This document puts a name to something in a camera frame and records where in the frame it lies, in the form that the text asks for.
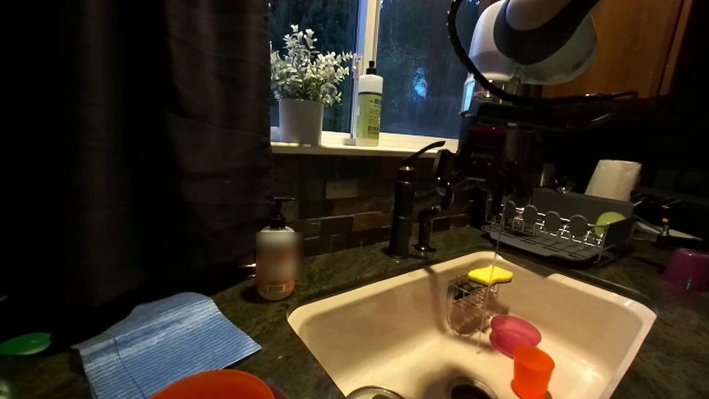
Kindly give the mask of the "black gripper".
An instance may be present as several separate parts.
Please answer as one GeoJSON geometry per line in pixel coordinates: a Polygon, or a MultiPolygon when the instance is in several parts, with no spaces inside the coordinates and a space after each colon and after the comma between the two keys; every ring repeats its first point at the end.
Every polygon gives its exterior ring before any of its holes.
{"type": "Polygon", "coordinates": [[[461,113],[458,148],[440,151],[435,178],[473,215],[492,215],[506,198],[528,198],[525,162],[516,156],[513,108],[482,104],[461,113]]]}

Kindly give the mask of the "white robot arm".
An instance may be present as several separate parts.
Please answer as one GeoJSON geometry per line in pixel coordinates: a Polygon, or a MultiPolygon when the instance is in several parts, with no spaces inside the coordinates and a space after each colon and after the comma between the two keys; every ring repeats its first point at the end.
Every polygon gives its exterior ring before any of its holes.
{"type": "Polygon", "coordinates": [[[549,86],[578,79],[596,52],[592,11],[598,0],[494,0],[474,23],[473,43],[458,39],[458,10],[446,14],[447,43],[468,72],[461,102],[457,171],[473,179],[468,208],[484,213],[499,196],[497,169],[477,169],[477,161],[499,161],[484,141],[506,137],[513,124],[531,132],[559,132],[585,124],[575,112],[588,112],[602,97],[535,97],[523,86],[549,86]]]}

